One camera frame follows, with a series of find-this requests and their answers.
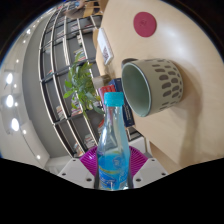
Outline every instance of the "shelf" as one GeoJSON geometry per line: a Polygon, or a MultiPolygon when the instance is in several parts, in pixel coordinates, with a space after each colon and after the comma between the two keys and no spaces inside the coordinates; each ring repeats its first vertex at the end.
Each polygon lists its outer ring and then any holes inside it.
{"type": "Polygon", "coordinates": [[[98,125],[103,120],[104,115],[97,113],[94,109],[86,111],[86,113],[90,119],[90,124],[93,127],[93,131],[96,135],[96,138],[99,141],[98,125]]]}
{"type": "Polygon", "coordinates": [[[94,23],[96,25],[97,28],[99,28],[101,26],[101,22],[102,22],[102,16],[92,16],[92,18],[94,19],[94,23]]]}
{"type": "Polygon", "coordinates": [[[45,106],[50,114],[50,119],[55,131],[58,134],[63,146],[68,151],[68,153],[74,156],[74,151],[72,150],[74,144],[77,142],[78,145],[87,151],[84,145],[84,138],[87,134],[91,134],[94,141],[97,143],[99,140],[98,135],[98,124],[104,118],[103,115],[98,114],[94,110],[86,111],[89,120],[86,119],[83,113],[71,116],[71,98],[72,96],[64,99],[64,83],[67,79],[69,67],[74,61],[74,51],[83,48],[86,57],[89,59],[80,61],[83,63],[89,61],[94,63],[91,69],[93,76],[98,76],[99,71],[95,63],[96,51],[92,40],[92,29],[95,24],[92,23],[92,19],[68,19],[61,16],[62,10],[58,10],[59,13],[52,15],[49,19],[48,24],[43,32],[43,38],[40,44],[40,85],[43,92],[43,98],[45,101],[45,106]],[[78,30],[71,31],[71,25],[77,21],[78,30]],[[57,33],[63,31],[62,41],[56,43],[57,33]],[[76,35],[79,34],[82,39],[82,46],[79,45],[76,35]],[[45,47],[50,44],[51,51],[50,54],[45,51],[45,47]],[[46,76],[49,71],[52,70],[54,74],[46,76]],[[59,120],[56,107],[61,106],[65,112],[65,119],[59,120]]]}
{"type": "Polygon", "coordinates": [[[82,34],[88,58],[96,56],[96,49],[93,45],[92,33],[82,34]]]}

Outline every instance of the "ceiling light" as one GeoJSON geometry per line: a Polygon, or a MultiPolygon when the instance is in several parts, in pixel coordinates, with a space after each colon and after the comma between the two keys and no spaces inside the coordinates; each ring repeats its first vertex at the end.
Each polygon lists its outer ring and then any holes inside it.
{"type": "Polygon", "coordinates": [[[6,99],[6,105],[8,106],[8,107],[12,107],[12,105],[13,105],[13,97],[12,97],[12,95],[8,95],[8,97],[7,97],[7,99],[6,99]]]}
{"type": "Polygon", "coordinates": [[[6,83],[9,85],[9,84],[12,83],[12,80],[13,80],[12,73],[9,73],[7,78],[6,78],[6,83]]]}
{"type": "Polygon", "coordinates": [[[11,127],[14,131],[18,131],[19,130],[19,122],[16,118],[12,119],[12,123],[11,123],[11,127]]]}

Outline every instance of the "bottle label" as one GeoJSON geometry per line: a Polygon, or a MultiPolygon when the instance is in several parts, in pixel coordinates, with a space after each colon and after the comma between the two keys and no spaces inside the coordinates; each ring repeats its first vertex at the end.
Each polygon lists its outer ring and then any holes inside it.
{"type": "Polygon", "coordinates": [[[114,178],[114,177],[112,177],[111,175],[108,174],[108,173],[111,173],[111,172],[106,173],[104,171],[101,167],[99,167],[99,176],[100,176],[101,186],[103,188],[109,188],[111,190],[111,189],[114,188],[114,186],[117,182],[116,178],[114,178]]]}
{"type": "Polygon", "coordinates": [[[121,170],[105,170],[99,166],[99,178],[101,186],[105,189],[122,189],[127,182],[127,172],[121,170]]]}

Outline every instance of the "metal rack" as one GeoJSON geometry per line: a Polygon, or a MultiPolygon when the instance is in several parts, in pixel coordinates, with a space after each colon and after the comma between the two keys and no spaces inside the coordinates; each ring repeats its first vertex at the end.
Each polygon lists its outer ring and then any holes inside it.
{"type": "MultiPolygon", "coordinates": [[[[72,59],[70,54],[71,49],[69,47],[68,42],[74,37],[72,38],[69,37],[71,33],[68,32],[68,27],[67,27],[71,21],[77,21],[78,23],[78,30],[76,32],[79,33],[81,36],[82,48],[86,55],[85,61],[88,61],[89,63],[95,62],[95,58],[89,57],[89,55],[87,54],[85,40],[83,38],[83,33],[82,33],[83,30],[85,29],[82,29],[80,26],[80,20],[82,19],[69,20],[68,18],[64,17],[63,24],[60,24],[62,21],[58,23],[58,20],[63,18],[63,16],[59,17],[61,12],[63,10],[71,9],[71,4],[72,2],[70,2],[67,6],[63,4],[63,7],[60,10],[55,11],[50,17],[49,21],[47,22],[42,34],[41,41],[40,41],[38,67],[39,67],[39,81],[40,81],[41,92],[42,92],[44,104],[45,104],[49,119],[58,135],[58,138],[60,139],[62,145],[64,146],[65,150],[68,152],[68,154],[71,157],[74,157],[75,152],[72,149],[73,143],[71,143],[71,139],[72,141],[74,140],[74,142],[76,142],[79,145],[83,153],[85,153],[88,150],[83,142],[83,138],[82,138],[83,133],[80,134],[80,132],[83,132],[85,125],[86,125],[85,127],[88,128],[88,132],[91,134],[96,145],[98,144],[99,137],[97,136],[98,133],[96,133],[97,128],[96,127],[94,128],[93,125],[91,124],[91,121],[92,121],[91,118],[86,119],[85,116],[83,115],[83,108],[81,107],[81,105],[80,105],[80,108],[82,113],[72,117],[69,113],[69,108],[67,105],[68,103],[66,103],[66,99],[63,98],[63,88],[61,83],[63,81],[63,77],[66,74],[68,74],[68,71],[72,64],[72,59]],[[55,32],[57,31],[58,28],[59,29],[63,28],[62,26],[64,26],[64,29],[63,29],[64,33],[61,36],[63,40],[58,43],[55,43],[56,40],[58,39],[55,37],[55,32]],[[47,55],[45,51],[45,47],[48,45],[50,45],[50,55],[47,55]],[[58,59],[59,50],[61,50],[60,54],[63,55],[62,60],[58,59]],[[46,76],[46,71],[49,71],[49,68],[50,70],[52,70],[52,74],[50,76],[46,76]],[[63,120],[58,119],[57,113],[55,111],[55,106],[54,106],[56,105],[56,102],[59,103],[64,113],[65,118],[63,120]],[[76,124],[78,122],[76,120],[78,119],[80,119],[81,125],[76,124]]],[[[97,25],[92,16],[89,18],[89,20],[93,24],[92,27],[96,28],[97,25]]],[[[98,116],[98,120],[99,120],[99,115],[95,111],[94,112],[86,111],[86,112],[87,112],[87,116],[89,115],[90,117],[93,117],[93,115],[95,115],[96,117],[98,116]]]]}

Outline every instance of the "patterned pot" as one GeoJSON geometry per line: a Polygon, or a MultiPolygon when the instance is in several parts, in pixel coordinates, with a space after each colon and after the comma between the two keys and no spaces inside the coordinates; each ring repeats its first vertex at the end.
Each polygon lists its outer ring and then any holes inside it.
{"type": "Polygon", "coordinates": [[[167,59],[122,62],[122,85],[132,110],[140,117],[177,104],[183,95],[183,80],[177,67],[167,59]]]}

